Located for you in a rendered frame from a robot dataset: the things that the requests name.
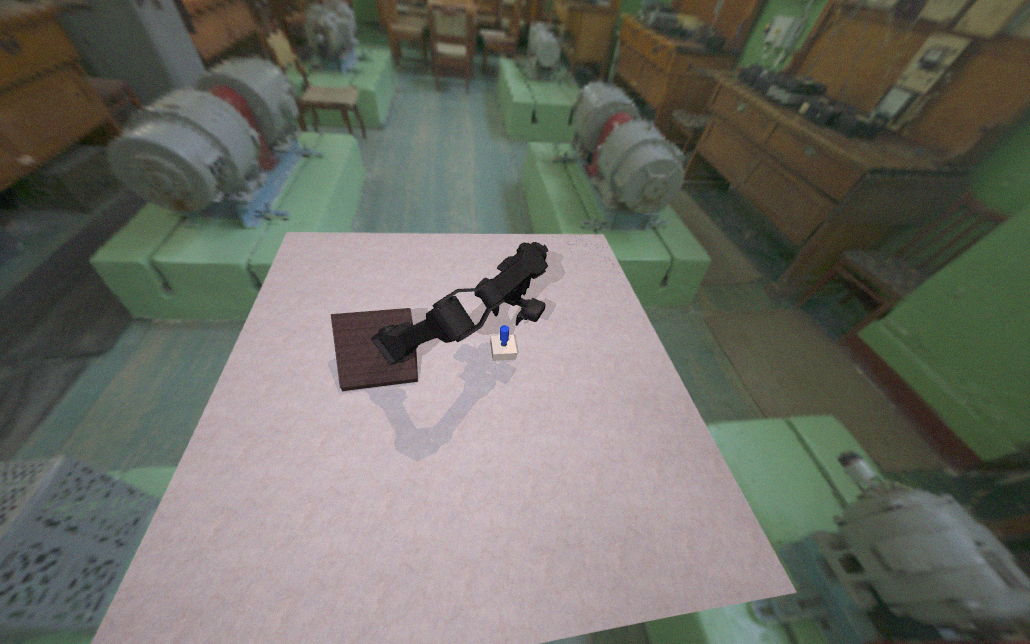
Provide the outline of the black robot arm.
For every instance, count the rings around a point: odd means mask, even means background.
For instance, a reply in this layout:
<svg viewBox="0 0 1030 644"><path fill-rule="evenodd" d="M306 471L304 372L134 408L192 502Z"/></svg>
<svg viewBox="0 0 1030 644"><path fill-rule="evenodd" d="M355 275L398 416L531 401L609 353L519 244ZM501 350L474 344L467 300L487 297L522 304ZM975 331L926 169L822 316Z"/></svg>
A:
<svg viewBox="0 0 1030 644"><path fill-rule="evenodd" d="M533 242L519 245L517 255L509 256L497 265L501 271L496 277L489 279L476 289L456 289L432 306L426 313L426 319L411 326L403 323L385 326L374 335L372 341L392 366L412 355L414 350L424 342L438 338L445 343L460 342L483 327L491 310L505 301L505 297L523 281L523 295L535 279L546 271L546 245ZM486 310L478 324L474 324L464 309L455 294L458 292L476 292L486 306ZM474 326L475 325L475 326Z"/></svg>

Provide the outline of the beige square block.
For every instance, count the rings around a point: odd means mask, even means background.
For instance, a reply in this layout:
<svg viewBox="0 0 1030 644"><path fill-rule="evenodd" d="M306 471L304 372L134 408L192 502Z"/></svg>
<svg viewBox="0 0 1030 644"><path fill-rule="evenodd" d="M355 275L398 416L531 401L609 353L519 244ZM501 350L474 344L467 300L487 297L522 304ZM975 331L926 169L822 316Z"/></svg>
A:
<svg viewBox="0 0 1030 644"><path fill-rule="evenodd" d="M491 336L490 339L492 360L515 360L517 355L514 335L509 335L506 346L501 345L500 335Z"/></svg>

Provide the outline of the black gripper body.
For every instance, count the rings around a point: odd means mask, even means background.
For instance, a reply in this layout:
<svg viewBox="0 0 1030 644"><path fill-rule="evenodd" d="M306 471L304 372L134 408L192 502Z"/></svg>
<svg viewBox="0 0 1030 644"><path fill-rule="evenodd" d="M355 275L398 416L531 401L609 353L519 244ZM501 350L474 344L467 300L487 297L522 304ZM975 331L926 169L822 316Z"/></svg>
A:
<svg viewBox="0 0 1030 644"><path fill-rule="evenodd" d="M482 283L486 282L487 280L489 280L489 279L485 277L484 279L482 279L482 281L476 287L478 287ZM504 298L505 299L504 302L508 303L508 304L510 304L512 306L515 306L515 305L520 306L521 309L522 309L521 313L523 313L523 316L526 319L528 319L528 320L530 320L533 323L537 323L538 319L540 318L540 316L542 315L542 313L544 312L546 305L545 305L544 302L539 301L539 300L537 300L535 298L533 298L531 300L530 299L525 300L525 299L521 298L521 295L523 294L522 289L523 289L524 282L525 281L523 281L522 284L518 285L516 289L514 289L513 291L511 291Z"/></svg>

